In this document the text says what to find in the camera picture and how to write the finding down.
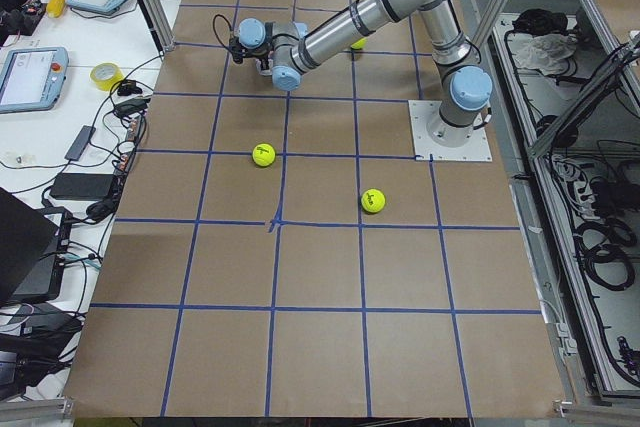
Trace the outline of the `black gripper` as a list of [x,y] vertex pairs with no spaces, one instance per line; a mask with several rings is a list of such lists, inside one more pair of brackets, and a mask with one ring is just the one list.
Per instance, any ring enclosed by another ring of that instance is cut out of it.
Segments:
[[229,51],[233,62],[238,65],[242,64],[245,59],[255,59],[259,72],[270,72],[272,69],[272,43],[269,37],[257,47],[246,47],[240,42],[238,35],[231,35],[229,39]]

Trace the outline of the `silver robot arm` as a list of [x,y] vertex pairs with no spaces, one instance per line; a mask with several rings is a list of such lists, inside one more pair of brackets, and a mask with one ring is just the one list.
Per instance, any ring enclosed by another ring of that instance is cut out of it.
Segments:
[[258,60],[275,88],[291,92],[304,74],[370,37],[389,23],[420,15],[433,48],[444,98],[438,117],[454,129],[475,127],[493,83],[473,57],[474,46],[462,30],[451,0],[354,0],[323,24],[242,20],[231,31],[227,49],[235,63]]

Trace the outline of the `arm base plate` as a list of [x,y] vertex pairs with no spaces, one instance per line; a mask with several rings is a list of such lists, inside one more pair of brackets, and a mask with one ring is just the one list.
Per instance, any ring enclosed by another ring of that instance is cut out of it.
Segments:
[[409,100],[414,157],[418,161],[491,162],[482,115],[471,126],[452,127],[440,118],[441,102]]

